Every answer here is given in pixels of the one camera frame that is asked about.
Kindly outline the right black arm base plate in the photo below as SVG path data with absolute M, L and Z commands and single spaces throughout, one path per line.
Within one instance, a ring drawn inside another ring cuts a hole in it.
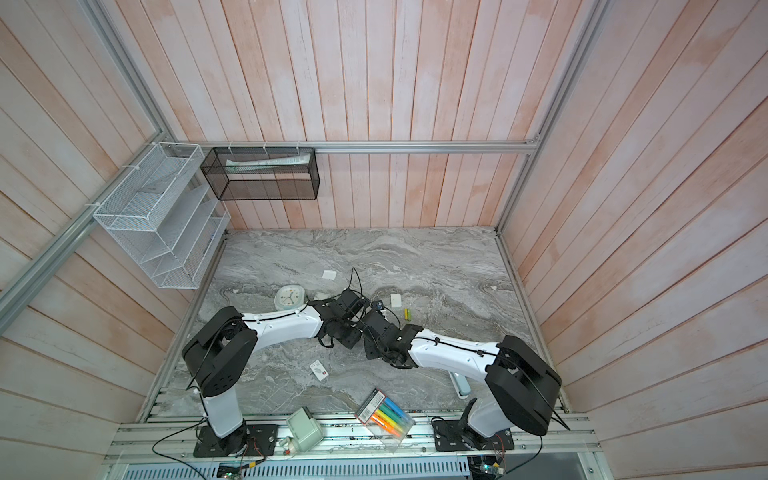
M 500 431 L 492 437 L 483 437 L 472 430 L 465 420 L 446 420 L 443 417 L 432 417 L 430 425 L 433 429 L 435 448 L 439 452 L 511 451 L 514 441 L 509 432 Z

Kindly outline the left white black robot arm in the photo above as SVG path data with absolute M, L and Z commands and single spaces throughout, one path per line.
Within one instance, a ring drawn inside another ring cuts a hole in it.
M 282 312 L 242 313 L 233 306 L 220 309 L 182 350 L 190 384 L 202 400 L 207 430 L 219 442 L 239 448 L 246 423 L 235 385 L 251 355 L 296 339 L 329 337 L 329 347 L 339 342 L 352 348 L 361 336 L 356 317 L 369 306 L 370 301 L 361 294 L 345 289 Z

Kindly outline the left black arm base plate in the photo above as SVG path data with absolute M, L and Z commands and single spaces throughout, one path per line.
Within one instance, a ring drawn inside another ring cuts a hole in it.
M 198 429 L 193 457 L 211 458 L 243 454 L 257 457 L 272 456 L 277 433 L 277 424 L 243 423 L 228 436 L 219 438 L 210 426 L 204 425 Z

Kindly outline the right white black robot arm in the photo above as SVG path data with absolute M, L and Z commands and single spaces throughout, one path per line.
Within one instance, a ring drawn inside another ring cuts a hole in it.
M 401 328 L 378 311 L 358 323 L 369 359 L 395 368 L 432 368 L 484 383 L 492 399 L 470 406 L 467 427 L 489 438 L 512 425 L 536 436 L 547 434 L 562 380 L 521 338 L 473 342 L 409 324 Z

